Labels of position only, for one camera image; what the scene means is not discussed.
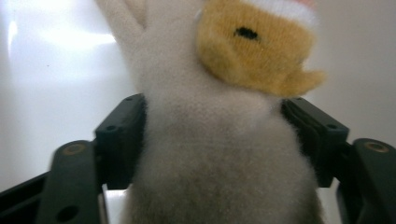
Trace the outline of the white plastic bin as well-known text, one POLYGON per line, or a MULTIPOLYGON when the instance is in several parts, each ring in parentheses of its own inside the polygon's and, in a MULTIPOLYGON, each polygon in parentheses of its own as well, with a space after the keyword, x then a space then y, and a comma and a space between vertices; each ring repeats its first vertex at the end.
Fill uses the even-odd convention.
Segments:
MULTIPOLYGON (((108 188, 95 130, 123 99, 143 95, 96 1, 74 3, 86 29, 65 16, 63 0, 0 0, 0 36, 9 46, 0 62, 0 159, 8 158, 9 142, 20 140, 26 149, 20 167, 48 165, 35 200, 37 224, 106 223, 108 188)), ((318 26, 317 0, 312 3, 314 43, 304 69, 323 74, 320 86, 325 73, 308 64, 318 26)), ((395 147, 346 141, 331 171, 346 224, 396 224, 395 147)))

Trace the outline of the beige fuzzy glove bear patch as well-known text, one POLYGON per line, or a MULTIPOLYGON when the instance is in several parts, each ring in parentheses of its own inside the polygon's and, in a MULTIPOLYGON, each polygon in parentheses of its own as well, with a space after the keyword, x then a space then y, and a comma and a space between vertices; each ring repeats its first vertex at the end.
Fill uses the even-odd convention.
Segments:
POLYGON ((122 224, 323 224, 282 101, 306 71, 313 0, 95 0, 146 99, 122 224))

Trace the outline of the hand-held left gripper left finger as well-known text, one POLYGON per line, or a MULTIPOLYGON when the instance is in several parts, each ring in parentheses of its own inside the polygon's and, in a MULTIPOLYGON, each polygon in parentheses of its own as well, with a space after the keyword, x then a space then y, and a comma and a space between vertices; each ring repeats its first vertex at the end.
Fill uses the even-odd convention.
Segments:
POLYGON ((146 101, 142 94, 123 99, 95 130, 100 174, 108 189, 127 189, 142 151, 146 101))

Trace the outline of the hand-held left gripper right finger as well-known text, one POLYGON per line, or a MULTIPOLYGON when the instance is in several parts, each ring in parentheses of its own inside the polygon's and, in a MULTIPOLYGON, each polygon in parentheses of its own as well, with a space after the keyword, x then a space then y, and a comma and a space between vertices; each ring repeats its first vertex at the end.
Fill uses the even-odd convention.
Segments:
POLYGON ((348 127, 326 114, 304 98, 286 99, 281 111, 297 132, 302 153, 315 169, 318 185, 328 188, 332 184, 332 159, 349 133, 348 127))

